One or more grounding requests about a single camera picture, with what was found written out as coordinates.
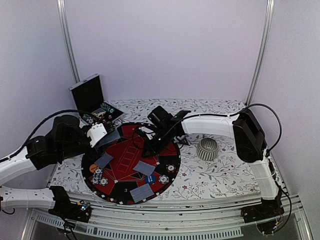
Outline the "blue playing card deck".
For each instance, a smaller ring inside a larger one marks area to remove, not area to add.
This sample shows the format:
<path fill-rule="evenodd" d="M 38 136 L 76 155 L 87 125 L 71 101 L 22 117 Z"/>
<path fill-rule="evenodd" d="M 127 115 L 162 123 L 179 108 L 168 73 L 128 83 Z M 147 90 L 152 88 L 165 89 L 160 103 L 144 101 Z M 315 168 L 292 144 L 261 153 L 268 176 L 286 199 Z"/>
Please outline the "blue playing card deck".
<path fill-rule="evenodd" d="M 119 132 L 117 130 L 114 130 L 112 132 L 110 132 L 109 134 L 107 134 L 106 136 L 104 136 L 97 144 L 97 147 L 101 147 L 104 145 L 107 145 L 111 142 L 117 141 L 118 139 L 120 139 L 121 136 L 119 134 Z"/>

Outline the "playing card being dealt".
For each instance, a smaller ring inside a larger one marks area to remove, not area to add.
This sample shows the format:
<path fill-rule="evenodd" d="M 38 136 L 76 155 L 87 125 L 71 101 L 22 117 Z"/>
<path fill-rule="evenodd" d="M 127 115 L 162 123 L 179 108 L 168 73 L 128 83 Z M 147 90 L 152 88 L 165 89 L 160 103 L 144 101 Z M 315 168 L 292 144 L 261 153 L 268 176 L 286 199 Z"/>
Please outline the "playing card being dealt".
<path fill-rule="evenodd" d="M 155 166 L 145 163 L 143 161 L 139 161 L 136 166 L 133 168 L 134 171 L 139 172 L 145 176 L 150 176 L 154 170 Z"/>

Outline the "blue white chip stack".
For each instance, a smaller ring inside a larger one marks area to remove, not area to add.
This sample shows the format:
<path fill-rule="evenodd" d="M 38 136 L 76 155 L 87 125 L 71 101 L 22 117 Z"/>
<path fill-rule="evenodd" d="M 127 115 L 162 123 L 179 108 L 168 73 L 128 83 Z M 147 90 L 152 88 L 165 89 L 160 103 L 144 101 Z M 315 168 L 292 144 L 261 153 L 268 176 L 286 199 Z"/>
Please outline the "blue white chip stack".
<path fill-rule="evenodd" d="M 158 178 L 158 181 L 161 183 L 161 184 L 167 184 L 170 179 L 167 175 L 161 175 L 159 178 Z"/>

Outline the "spread blue chips pile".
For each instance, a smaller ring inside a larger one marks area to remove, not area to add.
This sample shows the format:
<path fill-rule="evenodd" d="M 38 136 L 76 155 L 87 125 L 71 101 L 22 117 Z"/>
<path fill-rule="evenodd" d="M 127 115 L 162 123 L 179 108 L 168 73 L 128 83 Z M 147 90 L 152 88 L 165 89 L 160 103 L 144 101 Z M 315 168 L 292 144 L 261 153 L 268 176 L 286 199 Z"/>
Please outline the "spread blue chips pile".
<path fill-rule="evenodd" d="M 94 185 L 97 185 L 100 183 L 101 179 L 102 179 L 102 175 L 103 175 L 103 170 L 100 168 L 97 168 L 94 172 L 93 172 L 93 176 L 91 179 L 91 182 Z"/>

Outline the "single blue white chip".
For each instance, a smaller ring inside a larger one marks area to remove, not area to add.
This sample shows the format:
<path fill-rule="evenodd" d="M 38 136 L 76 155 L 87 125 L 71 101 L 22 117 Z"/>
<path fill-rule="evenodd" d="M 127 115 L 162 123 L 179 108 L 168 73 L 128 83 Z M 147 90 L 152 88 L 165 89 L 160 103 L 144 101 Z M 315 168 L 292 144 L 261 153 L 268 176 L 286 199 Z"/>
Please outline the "single blue white chip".
<path fill-rule="evenodd" d="M 107 178 L 101 178 L 100 181 L 99 181 L 99 184 L 101 186 L 106 186 L 108 183 L 109 183 L 109 181 L 108 181 Z"/>

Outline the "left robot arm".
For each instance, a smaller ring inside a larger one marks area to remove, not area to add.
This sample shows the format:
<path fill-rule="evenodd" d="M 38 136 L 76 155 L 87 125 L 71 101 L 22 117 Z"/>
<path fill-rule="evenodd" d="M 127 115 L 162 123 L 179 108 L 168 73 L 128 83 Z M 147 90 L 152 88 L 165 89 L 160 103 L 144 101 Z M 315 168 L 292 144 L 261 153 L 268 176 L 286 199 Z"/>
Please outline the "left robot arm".
<path fill-rule="evenodd" d="M 43 119 L 13 153 L 0 160 L 1 185 L 22 174 L 39 171 L 47 166 L 61 164 L 91 150 L 115 130 L 111 121 L 103 121 L 93 114 L 93 123 L 80 126 L 74 114 L 87 114 L 84 110 L 65 109 Z M 75 219 L 87 222 L 91 215 L 90 203 L 80 200 L 73 203 L 62 186 L 42 189 L 15 189 L 0 187 L 0 209 L 40 208 L 62 220 Z"/>

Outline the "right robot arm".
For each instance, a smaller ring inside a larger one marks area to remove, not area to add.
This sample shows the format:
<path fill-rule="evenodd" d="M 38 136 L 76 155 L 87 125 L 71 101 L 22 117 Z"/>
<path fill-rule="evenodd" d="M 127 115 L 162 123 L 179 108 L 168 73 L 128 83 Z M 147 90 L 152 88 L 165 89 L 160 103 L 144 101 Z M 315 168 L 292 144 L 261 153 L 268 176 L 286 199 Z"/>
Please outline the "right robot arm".
<path fill-rule="evenodd" d="M 281 202 L 284 193 L 275 176 L 270 160 L 271 147 L 267 146 L 265 133 L 247 106 L 232 114 L 191 114 L 181 110 L 168 113 L 157 106 L 147 117 L 155 126 L 154 134 L 148 133 L 142 148 L 142 157 L 153 157 L 163 151 L 175 138 L 186 134 L 210 134 L 234 139 L 237 156 L 247 163 L 260 188 L 261 204 L 242 209 L 244 216 L 260 214 L 262 218 L 284 213 Z"/>

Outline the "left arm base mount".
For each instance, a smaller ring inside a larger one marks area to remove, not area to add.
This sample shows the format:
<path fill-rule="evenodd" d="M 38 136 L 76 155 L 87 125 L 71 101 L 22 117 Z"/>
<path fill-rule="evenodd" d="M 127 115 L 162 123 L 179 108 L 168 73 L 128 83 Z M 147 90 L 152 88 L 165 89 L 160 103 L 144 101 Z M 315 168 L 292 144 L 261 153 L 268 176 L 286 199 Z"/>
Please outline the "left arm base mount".
<path fill-rule="evenodd" d="M 49 190 L 53 193 L 54 206 L 48 213 L 62 220 L 75 220 L 88 223 L 91 217 L 91 204 L 85 200 L 72 203 L 69 195 L 62 186 L 51 186 Z"/>

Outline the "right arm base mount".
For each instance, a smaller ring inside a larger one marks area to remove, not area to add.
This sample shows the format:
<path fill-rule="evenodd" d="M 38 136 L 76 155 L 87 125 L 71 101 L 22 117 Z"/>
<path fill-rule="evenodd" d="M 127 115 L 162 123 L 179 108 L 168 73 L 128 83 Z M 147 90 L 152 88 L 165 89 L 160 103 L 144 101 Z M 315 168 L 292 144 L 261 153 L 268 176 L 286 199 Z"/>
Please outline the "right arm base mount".
<path fill-rule="evenodd" d="M 270 221 L 264 221 L 256 225 L 260 233 L 264 235 L 272 235 L 277 230 L 284 212 L 285 211 L 282 206 L 274 207 L 271 205 L 263 205 L 261 203 L 243 207 L 240 214 L 245 223 L 253 223 L 272 218 Z"/>

